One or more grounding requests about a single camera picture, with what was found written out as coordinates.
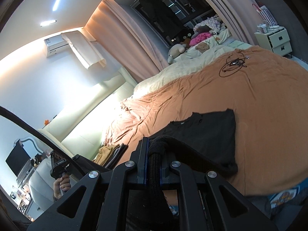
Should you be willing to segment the person's left hand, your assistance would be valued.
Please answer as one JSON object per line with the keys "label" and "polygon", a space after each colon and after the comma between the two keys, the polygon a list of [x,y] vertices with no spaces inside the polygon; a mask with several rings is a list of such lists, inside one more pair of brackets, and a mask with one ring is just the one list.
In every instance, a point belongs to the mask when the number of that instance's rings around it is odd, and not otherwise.
{"label": "person's left hand", "polygon": [[68,174],[64,174],[53,183],[54,199],[60,199],[69,189],[71,189],[70,178]]}

